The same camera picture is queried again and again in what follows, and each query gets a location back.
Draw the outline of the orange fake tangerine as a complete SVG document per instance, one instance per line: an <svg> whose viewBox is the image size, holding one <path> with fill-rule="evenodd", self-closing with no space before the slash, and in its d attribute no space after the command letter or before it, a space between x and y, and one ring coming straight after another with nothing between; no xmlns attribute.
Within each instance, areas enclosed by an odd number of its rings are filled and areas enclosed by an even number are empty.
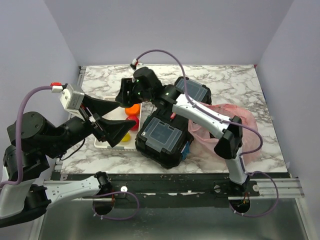
<svg viewBox="0 0 320 240"><path fill-rule="evenodd" d="M141 110L141 105L137 103L131 107L125 108L124 112L127 116L137 116L140 114L140 110Z"/></svg>

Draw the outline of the red fake apple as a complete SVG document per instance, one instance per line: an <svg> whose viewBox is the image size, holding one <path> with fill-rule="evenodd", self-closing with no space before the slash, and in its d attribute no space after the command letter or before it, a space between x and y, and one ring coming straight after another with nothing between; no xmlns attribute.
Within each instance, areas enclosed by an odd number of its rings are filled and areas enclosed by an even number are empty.
<svg viewBox="0 0 320 240"><path fill-rule="evenodd" d="M130 128L131 131L135 132L139 130L140 120L136 115L129 115L126 120L134 123L134 125L132 125L132 127Z"/></svg>

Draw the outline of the pink plastic bag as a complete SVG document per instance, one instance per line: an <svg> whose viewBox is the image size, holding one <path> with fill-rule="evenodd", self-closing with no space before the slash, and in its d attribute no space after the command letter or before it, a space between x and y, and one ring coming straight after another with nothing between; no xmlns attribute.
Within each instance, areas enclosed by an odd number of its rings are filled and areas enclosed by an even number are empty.
<svg viewBox="0 0 320 240"><path fill-rule="evenodd" d="M205 104L204 106L220 114L221 117L226 116L229 122L248 127L226 124L223 126L220 138L217 138L205 127L189 120L188 131L205 150L209 151L213 158L221 161L224 161L225 158L230 160L239 154L239 150L242 150L248 152L242 156L243 163L247 164L258 159L261 151L257 148L261 145L261 140L256 134L257 121L249 110L230 103Z"/></svg>

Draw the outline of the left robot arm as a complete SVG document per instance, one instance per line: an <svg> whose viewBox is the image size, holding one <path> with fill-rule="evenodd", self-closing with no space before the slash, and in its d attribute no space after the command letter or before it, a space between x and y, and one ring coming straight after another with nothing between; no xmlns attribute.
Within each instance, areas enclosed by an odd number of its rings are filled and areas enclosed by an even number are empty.
<svg viewBox="0 0 320 240"><path fill-rule="evenodd" d="M106 173L97 172L85 180L48 187L35 184L42 172L49 168L49 159L59 158L77 143L94 135L100 142L116 146L135 125L133 120L107 120L104 116L119 107L115 101L81 95L62 100L63 107L73 117L54 126L43 115L31 111L22 116L22 125L7 128L10 146L3 163L8 178L18 185L5 185L0 193L0 225L14 226L33 221L48 208L81 197L107 197L113 187Z"/></svg>

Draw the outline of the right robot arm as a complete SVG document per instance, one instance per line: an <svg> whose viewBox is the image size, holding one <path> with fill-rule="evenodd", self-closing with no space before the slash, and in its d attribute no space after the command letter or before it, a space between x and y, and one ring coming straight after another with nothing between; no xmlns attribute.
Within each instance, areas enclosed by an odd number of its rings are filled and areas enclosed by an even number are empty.
<svg viewBox="0 0 320 240"><path fill-rule="evenodd" d="M230 191L241 196L248 190L249 176L242 160L243 127L238 116L219 114L187 95L186 90L163 85L153 70L137 69L130 78L122 78L115 100L121 107L151 102L159 109L170 109L209 131L217 140L214 152L225 160L229 171Z"/></svg>

